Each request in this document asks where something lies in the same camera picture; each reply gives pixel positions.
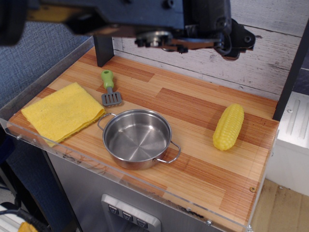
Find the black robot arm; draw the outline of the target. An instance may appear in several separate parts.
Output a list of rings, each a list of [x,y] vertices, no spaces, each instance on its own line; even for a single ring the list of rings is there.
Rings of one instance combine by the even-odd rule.
[[[255,35],[231,17],[228,0],[3,0],[0,44],[20,40],[27,21],[64,24],[77,35],[134,38],[169,52],[212,48],[236,60]]]

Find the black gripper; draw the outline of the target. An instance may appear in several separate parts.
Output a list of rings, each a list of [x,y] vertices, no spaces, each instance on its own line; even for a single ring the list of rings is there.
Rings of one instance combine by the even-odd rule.
[[[194,25],[186,26],[183,34],[164,30],[149,31],[137,35],[135,44],[137,47],[159,48],[181,54],[189,50],[212,48],[225,60],[237,60],[241,53],[253,50],[256,38],[234,19],[229,28],[230,31],[224,28],[208,35],[199,35]]]

